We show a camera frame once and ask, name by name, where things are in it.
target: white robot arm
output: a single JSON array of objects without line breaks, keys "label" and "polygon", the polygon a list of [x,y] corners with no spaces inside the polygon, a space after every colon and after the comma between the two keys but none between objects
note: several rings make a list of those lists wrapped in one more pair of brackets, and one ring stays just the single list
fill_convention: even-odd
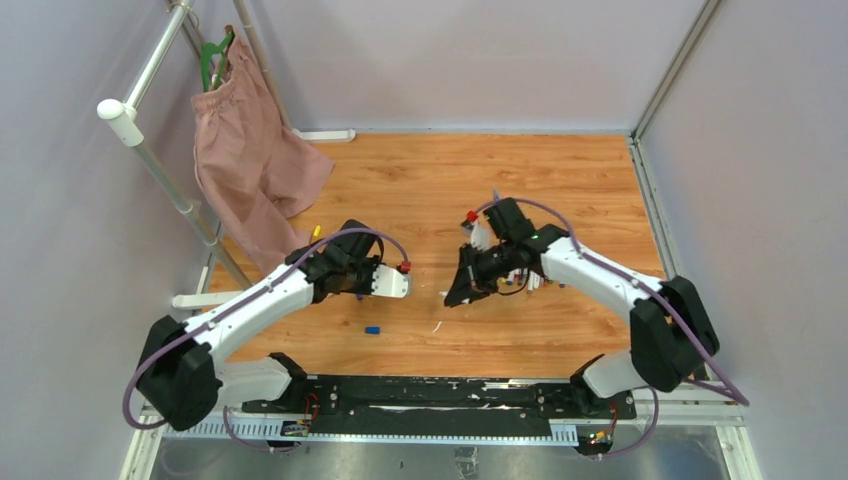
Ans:
[{"label": "white robot arm", "polygon": [[[151,327],[139,360],[148,368],[139,368],[131,384],[175,430],[191,428],[224,405],[280,400],[292,375],[302,374],[296,363],[282,353],[254,362],[226,363],[227,358],[280,318],[330,293],[409,295],[410,264],[392,268],[382,263],[382,253],[368,257],[375,242],[383,250],[382,240],[368,231],[349,220],[342,227],[345,234],[329,241],[323,252],[301,258],[305,247],[292,253],[285,264],[231,301],[184,323],[170,316],[160,319]],[[166,351],[180,338],[178,346]]]},{"label": "white robot arm", "polygon": [[719,343],[694,285],[683,277],[649,277],[592,252],[554,225],[536,229],[512,198],[497,201],[484,215],[500,241],[489,247],[474,212],[463,224],[472,228],[470,243],[459,249],[459,268],[445,306],[471,303],[498,292],[498,278],[515,269],[571,285],[610,308],[631,332],[631,346],[601,355],[571,377],[572,396],[584,413],[607,408],[613,395],[651,386],[669,392],[703,364],[693,344],[648,290],[658,292],[679,312],[712,356]]}]

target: white wall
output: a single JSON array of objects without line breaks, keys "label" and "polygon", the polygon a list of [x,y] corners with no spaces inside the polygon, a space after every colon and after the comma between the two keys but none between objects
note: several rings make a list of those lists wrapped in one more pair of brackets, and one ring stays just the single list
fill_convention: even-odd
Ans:
[{"label": "white wall", "polygon": [[296,127],[479,131],[633,127],[702,0],[247,3]]},{"label": "white wall", "polygon": [[648,162],[764,478],[845,478],[848,3],[724,3]]},{"label": "white wall", "polygon": [[[0,15],[0,477],[116,478],[120,413],[149,325],[207,253],[131,151],[97,118],[123,98],[165,26],[161,1],[5,2]],[[139,115],[196,192],[177,38]]]}]

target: wooden floor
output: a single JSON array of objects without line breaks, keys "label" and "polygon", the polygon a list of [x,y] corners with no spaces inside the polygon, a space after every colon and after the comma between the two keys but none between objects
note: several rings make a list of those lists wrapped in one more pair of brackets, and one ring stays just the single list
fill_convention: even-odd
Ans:
[{"label": "wooden floor", "polygon": [[[573,288],[549,286],[454,309],[442,306],[439,293],[450,286],[465,241],[458,224],[491,199],[492,187],[558,209],[593,250],[661,275],[623,137],[359,135],[319,148],[336,168],[319,200],[292,223],[309,231],[320,224],[327,234],[355,218],[389,233],[412,260],[412,295],[330,297],[280,320],[232,360],[281,351],[310,373],[565,377],[628,344],[625,324]],[[524,212],[537,227],[554,221],[532,207]],[[238,248],[227,247],[258,279]],[[386,259],[400,259],[388,244]],[[216,268],[210,291],[236,289]],[[369,325],[382,333],[365,335]]]}]

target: purple cable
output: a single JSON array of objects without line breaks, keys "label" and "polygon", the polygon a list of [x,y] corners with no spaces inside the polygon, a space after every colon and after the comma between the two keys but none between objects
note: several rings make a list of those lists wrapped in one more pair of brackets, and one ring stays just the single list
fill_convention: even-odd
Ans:
[{"label": "purple cable", "polygon": [[[280,275],[276,279],[272,280],[271,285],[277,286],[280,283],[282,283],[285,279],[290,277],[295,272],[295,270],[300,268],[300,266],[303,264],[303,262],[305,262],[306,259],[308,259],[312,254],[317,252],[319,248],[323,247],[324,245],[326,245],[327,243],[329,243],[330,241],[332,241],[332,240],[334,240],[338,237],[342,237],[344,235],[350,235],[352,233],[368,233],[368,234],[371,234],[371,235],[376,235],[378,237],[382,237],[385,240],[387,240],[389,243],[391,243],[392,245],[397,247],[398,251],[400,251],[401,256],[403,256],[404,262],[409,261],[409,256],[407,256],[406,250],[403,248],[403,246],[401,246],[401,244],[398,243],[397,240],[390,237],[389,235],[386,235],[383,232],[378,232],[377,230],[372,230],[370,228],[363,228],[363,227],[347,228],[345,230],[339,230],[338,232],[335,232],[332,235],[328,235],[327,237],[322,238],[321,240],[318,240],[317,242],[315,242],[315,244],[312,245],[311,247],[309,247],[309,249],[307,249],[306,252],[303,253],[303,255],[301,255],[297,260],[295,260],[295,262],[292,263],[291,266],[289,266],[289,268],[286,269],[286,271],[282,273],[282,275]],[[221,311],[221,313],[214,315],[212,318],[207,320],[206,323],[203,323],[202,325],[195,328],[194,330],[181,335],[176,340],[173,340],[171,343],[160,348],[159,350],[154,352],[153,355],[148,357],[147,360],[143,361],[141,363],[141,365],[138,366],[135,373],[133,373],[132,377],[130,377],[130,381],[127,384],[127,388],[124,390],[124,397],[123,397],[123,401],[122,401],[122,411],[123,411],[123,414],[124,414],[124,420],[126,420],[127,424],[129,424],[131,427],[136,428],[138,430],[152,430],[154,428],[159,428],[162,425],[165,425],[166,423],[168,423],[167,420],[162,419],[158,422],[145,424],[145,423],[141,423],[138,420],[136,420],[135,418],[133,418],[132,412],[130,412],[130,398],[132,398],[132,392],[133,392],[133,390],[135,390],[135,387],[138,384],[138,381],[141,379],[142,375],[144,375],[144,373],[151,366],[153,366],[153,364],[156,363],[160,358],[167,355],[168,352],[179,347],[180,345],[189,341],[190,339],[200,335],[201,333],[206,332],[208,330],[211,330],[217,323],[219,323],[222,320],[224,320],[225,318],[229,317],[230,315],[232,315],[233,313],[235,313],[236,311],[238,311],[240,308],[244,307],[245,305],[247,305],[247,304],[253,302],[254,300],[256,300],[257,298],[261,297],[266,292],[268,292],[268,290],[269,290],[269,288],[268,288],[267,285],[263,286],[262,288],[256,290],[255,292],[248,295],[247,297],[239,300],[235,304],[230,305],[229,307],[225,308],[223,311]]]},{"label": "purple cable", "polygon": [[[577,241],[577,235],[574,232],[574,227],[572,227],[571,223],[564,216],[562,216],[559,212],[548,207],[547,205],[536,202],[534,200],[528,200],[526,198],[515,198],[514,200],[518,203],[526,203],[527,205],[532,205],[534,207],[541,208],[542,210],[544,210],[544,211],[550,213],[551,215],[553,215],[554,217],[556,217],[560,222],[562,222],[562,224],[565,226],[565,229],[568,230],[568,235],[569,235],[569,238],[571,239],[571,243],[574,245],[574,249],[577,252],[583,252],[583,249],[581,248],[580,242]],[[475,210],[475,212],[479,213],[483,209],[486,209],[486,208],[494,205],[495,203],[496,203],[496,201],[494,201],[494,200],[491,201],[491,202],[487,202],[487,203],[483,204],[481,207],[477,208]],[[593,256],[589,253],[584,252],[583,257],[585,257],[591,263],[593,263],[593,264],[595,264],[595,265],[597,265],[597,266],[599,266],[599,267],[601,267],[601,268],[623,278],[624,280],[627,280],[628,282],[632,282],[633,280],[635,280],[634,277],[632,275],[630,275],[629,273],[627,273],[627,272],[625,272],[625,271],[621,270],[620,268],[617,268],[613,265],[610,265],[610,264],[604,262],[603,260],[601,260],[601,259],[599,259],[599,258],[597,258],[597,257],[595,257],[595,256]],[[739,389],[736,387],[736,385],[733,384],[733,382],[731,382],[729,379],[726,378],[726,375],[724,374],[724,372],[718,367],[718,365],[715,364],[715,362],[713,361],[709,352],[707,352],[707,350],[704,348],[704,346],[701,344],[701,342],[698,341],[698,337],[695,336],[695,333],[692,331],[691,328],[689,328],[689,325],[686,324],[686,322],[683,320],[683,317],[677,312],[677,310],[675,310],[674,307],[672,307],[671,304],[668,303],[668,301],[666,301],[666,299],[663,298],[658,292],[656,292],[651,287],[645,285],[645,283],[637,280],[636,285],[639,287],[640,290],[642,290],[645,293],[647,293],[648,295],[650,295],[651,298],[653,298],[654,300],[657,301],[657,303],[662,305],[662,307],[666,310],[666,312],[668,312],[668,314],[671,315],[671,318],[674,320],[675,323],[677,323],[677,325],[680,326],[680,329],[683,330],[684,334],[686,334],[686,338],[688,338],[689,341],[692,342],[692,345],[695,347],[695,350],[697,350],[698,354],[701,356],[701,358],[704,360],[704,362],[707,365],[709,365],[710,368],[713,369],[716,376],[718,376],[719,380],[721,380],[722,383],[724,383],[727,386],[728,391],[727,392],[721,391],[721,389],[719,387],[714,387],[712,385],[703,384],[703,383],[700,383],[700,382],[695,383],[697,381],[693,381],[693,382],[690,382],[690,383],[693,383],[694,385],[698,385],[699,387],[703,387],[703,388],[709,387],[709,388],[707,388],[708,390],[722,394],[722,395],[736,401],[737,403],[747,407],[750,404],[750,402],[748,402],[748,399],[745,397],[745,395],[742,394],[742,392],[739,391]],[[651,391],[651,395],[654,397],[654,415],[653,415],[653,418],[651,419],[651,423],[648,425],[648,428],[642,434],[642,437],[640,437],[639,440],[636,441],[636,443],[634,443],[633,445],[630,445],[627,448],[624,448],[622,450],[617,450],[615,452],[612,452],[612,453],[609,453],[609,454],[606,454],[606,455],[596,456],[595,458],[597,460],[601,460],[603,457],[607,457],[607,458],[617,457],[617,456],[620,456],[620,455],[624,455],[626,453],[630,453],[633,450],[636,450],[637,448],[644,445],[645,442],[648,441],[648,438],[650,438],[650,436],[654,433],[654,428],[656,428],[657,421],[660,418],[660,408],[659,408],[660,402],[659,402],[659,397],[657,397],[656,390],[654,390],[653,388],[650,388],[650,387],[648,387],[648,388]]]},{"label": "purple cable", "polygon": [[138,368],[136,369],[133,376],[130,377],[130,383],[127,384],[126,390],[124,390],[124,399],[123,399],[124,420],[126,420],[127,423],[131,427],[136,428],[138,430],[153,430],[154,428],[159,428],[162,425],[165,425],[166,423],[168,423],[168,421],[165,420],[165,419],[162,419],[162,420],[155,422],[155,423],[141,423],[138,420],[136,420],[135,418],[133,418],[132,412],[130,412],[130,397],[132,397],[132,391],[135,389],[135,386],[138,383],[138,381],[141,379],[141,376],[144,375],[144,372],[146,372],[148,368],[150,368],[154,363],[156,363],[157,360],[162,358],[163,355],[166,355],[171,350],[179,347],[180,345],[182,345],[183,343],[188,341],[188,339],[194,338],[197,335],[200,335],[201,333],[203,333],[207,330],[209,330],[209,325],[204,323],[203,325],[195,328],[194,330],[192,330],[188,333],[183,334],[181,337],[177,338],[173,342],[171,342],[171,343],[165,345],[164,347],[160,348],[159,350],[156,351],[156,353],[154,353],[153,355],[148,357],[147,360],[141,362],[141,365],[138,366]]},{"label": "purple cable", "polygon": [[733,398],[733,393],[731,393],[726,388],[717,387],[715,385],[710,385],[709,383],[703,382],[701,380],[692,380],[692,379],[689,379],[689,378],[683,379],[683,381],[690,384],[690,385],[695,385],[697,387],[701,387],[704,390],[709,390],[711,392],[715,392],[715,393],[717,393],[721,396],[727,397],[728,399],[735,401],[735,399]]},{"label": "purple cable", "polygon": [[[527,200],[525,198],[516,198],[514,200],[518,203],[526,203],[528,205],[533,205],[534,207],[541,208],[542,210],[544,210],[544,211],[550,213],[551,215],[555,216],[560,222],[562,222],[562,224],[565,226],[566,230],[568,230],[569,238],[571,239],[571,243],[574,245],[574,249],[577,250],[577,252],[583,252],[583,248],[580,245],[580,242],[577,241],[577,235],[575,234],[574,227],[572,227],[571,223],[569,223],[569,221],[565,217],[563,217],[559,212],[548,207],[547,205],[541,204],[541,203],[536,202],[534,200]],[[476,211],[479,212],[479,211],[483,210],[484,208],[489,207],[490,205],[492,205],[494,203],[495,202],[488,202],[485,205],[483,205],[482,207],[478,208]],[[592,255],[590,253],[584,252],[583,257],[585,257],[589,262],[591,262],[591,263],[593,263],[593,264],[595,264],[595,265],[597,265],[597,266],[599,266],[599,267],[601,267],[601,268],[603,268],[603,269],[605,269],[605,270],[607,270],[611,273],[614,273],[615,275],[623,278],[624,280],[627,280],[628,282],[633,282],[634,280],[636,280],[629,273],[621,270],[618,267],[615,267],[613,265],[608,264],[607,262],[601,260],[600,258],[595,257],[594,255]],[[704,362],[707,365],[710,366],[710,368],[715,372],[715,374],[719,378],[719,380],[721,380],[722,383],[724,383],[727,386],[727,390],[729,391],[730,395],[732,395],[732,396],[730,396],[730,398],[733,399],[735,402],[739,403],[740,405],[743,405],[743,406],[746,406],[746,407],[748,405],[750,405],[750,402],[745,397],[745,395],[743,395],[742,392],[739,391],[739,388],[737,388],[736,385],[727,378],[727,375],[715,363],[712,356],[710,356],[709,352],[707,352],[707,349],[704,348],[704,346],[701,344],[700,341],[698,341],[698,337],[695,336],[695,332],[693,332],[692,329],[689,328],[689,325],[686,324],[686,321],[683,320],[683,317],[677,312],[677,310],[675,310],[674,307],[672,307],[671,304],[668,303],[668,300],[663,298],[662,295],[660,295],[656,290],[652,289],[648,285],[645,285],[645,283],[640,281],[640,280],[636,280],[636,285],[639,287],[640,290],[647,293],[648,295],[651,296],[651,298],[656,300],[656,302],[659,303],[663,307],[663,309],[665,309],[665,311],[668,312],[669,315],[671,315],[671,318],[680,327],[680,329],[686,335],[686,338],[688,338],[689,341],[692,342],[692,345],[695,347],[695,350],[698,352],[698,355],[700,355],[701,358],[704,360]]]}]

